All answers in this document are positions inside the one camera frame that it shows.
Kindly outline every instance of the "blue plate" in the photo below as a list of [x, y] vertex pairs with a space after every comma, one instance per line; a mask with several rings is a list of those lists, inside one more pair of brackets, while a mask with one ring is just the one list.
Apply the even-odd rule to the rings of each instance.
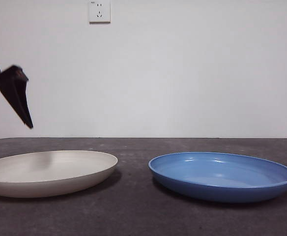
[[249, 203], [287, 191], [287, 167], [236, 154], [182, 152], [149, 162], [155, 179], [180, 194], [209, 201]]

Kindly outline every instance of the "white plate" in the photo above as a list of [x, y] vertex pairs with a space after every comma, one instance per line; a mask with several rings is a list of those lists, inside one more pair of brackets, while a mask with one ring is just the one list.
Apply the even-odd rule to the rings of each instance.
[[96, 151], [45, 151], [0, 159], [0, 195], [38, 198], [92, 187], [114, 171], [117, 158]]

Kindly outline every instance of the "table surface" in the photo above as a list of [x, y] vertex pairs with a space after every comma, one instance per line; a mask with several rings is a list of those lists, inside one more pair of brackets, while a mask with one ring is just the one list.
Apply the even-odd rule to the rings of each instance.
[[13, 138], [0, 158], [49, 150], [115, 155], [115, 172], [80, 192], [39, 199], [0, 197], [0, 236], [287, 236], [287, 192], [253, 204], [213, 203], [174, 193], [148, 161], [182, 151], [227, 152], [287, 166], [287, 139]]

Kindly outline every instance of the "wall socket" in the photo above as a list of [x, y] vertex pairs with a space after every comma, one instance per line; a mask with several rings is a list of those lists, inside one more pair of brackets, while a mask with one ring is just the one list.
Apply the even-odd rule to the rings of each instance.
[[90, 0], [89, 1], [89, 23], [110, 23], [111, 1]]

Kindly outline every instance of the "plate rim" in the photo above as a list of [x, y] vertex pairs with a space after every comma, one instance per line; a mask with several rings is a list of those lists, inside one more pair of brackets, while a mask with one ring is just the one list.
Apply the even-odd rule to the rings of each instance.
[[115, 163], [110, 166], [109, 168], [106, 168], [101, 171], [94, 172], [92, 174], [87, 174], [87, 175], [81, 175], [81, 176], [75, 176], [75, 177], [68, 177], [68, 178], [60, 178], [60, 179], [53, 179], [53, 180], [43, 180], [43, 181], [22, 181], [22, 182], [10, 182], [10, 181], [0, 181], [0, 183], [5, 183], [5, 184], [29, 184], [29, 183], [47, 183], [47, 182], [55, 182], [55, 181], [62, 181], [62, 180], [67, 180], [67, 179], [74, 179], [74, 178], [80, 178], [80, 177], [87, 177], [90, 175], [98, 174], [104, 171], [107, 171], [111, 168], [114, 168], [118, 164], [118, 158], [112, 154], [106, 153], [106, 152], [101, 152], [101, 151], [91, 151], [91, 150], [50, 150], [50, 151], [35, 151], [35, 152], [27, 152], [27, 153], [21, 153], [21, 154], [16, 154], [12, 156], [6, 156], [2, 157], [0, 159], [6, 159], [14, 156], [20, 156], [20, 155], [27, 155], [27, 154], [34, 154], [34, 153], [43, 153], [43, 152], [67, 152], [67, 151], [78, 151], [78, 152], [97, 152], [97, 153], [103, 153], [109, 156], [112, 156], [115, 159]]
[[168, 154], [164, 154], [164, 155], [160, 155], [160, 156], [157, 156], [157, 157], [152, 158], [152, 159], [149, 161], [148, 166], [149, 166], [149, 168], [150, 168], [153, 172], [155, 172], [155, 173], [157, 173], [157, 174], [159, 174], [159, 175], [161, 175], [161, 176], [164, 176], [164, 177], [166, 177], [166, 178], [173, 179], [173, 180], [180, 181], [180, 182], [195, 184], [195, 185], [207, 186], [207, 187], [231, 188], [231, 189], [259, 189], [259, 188], [278, 187], [278, 186], [282, 186], [282, 185], [286, 185], [286, 184], [287, 184], [287, 180], [286, 180], [286, 181], [279, 182], [279, 183], [275, 183], [275, 184], [252, 186], [252, 187], [233, 187], [233, 186], [203, 184], [203, 183], [199, 183], [199, 182], [195, 182], [195, 181], [188, 181], [188, 180], [183, 180], [183, 179], [180, 179], [180, 178], [173, 178], [173, 177], [170, 177], [170, 176], [168, 176], [168, 175], [161, 174], [159, 171], [155, 170], [155, 169], [151, 166], [151, 163], [152, 163], [155, 159], [157, 159], [157, 158], [160, 158], [160, 157], [162, 157], [162, 156], [175, 155], [175, 154], [183, 154], [183, 153], [214, 153], [214, 154], [224, 154], [224, 155], [234, 155], [234, 156], [241, 156], [241, 157], [249, 157], [249, 158], [253, 158], [253, 159], [262, 160], [262, 161], [270, 162], [270, 163], [273, 163], [273, 164], [277, 164], [277, 165], [280, 165], [280, 166], [282, 166], [282, 167], [284, 167], [284, 168], [287, 169], [287, 166], [285, 166], [285, 165], [283, 165], [283, 164], [281, 164], [281, 163], [278, 163], [278, 162], [275, 162], [275, 161], [269, 161], [269, 160], [262, 159], [262, 158], [259, 158], [259, 157], [247, 156], [247, 155], [241, 155], [241, 154], [233, 154], [233, 153], [224, 153], [224, 152], [210, 152], [210, 151], [186, 151], [186, 152], [168, 153]]

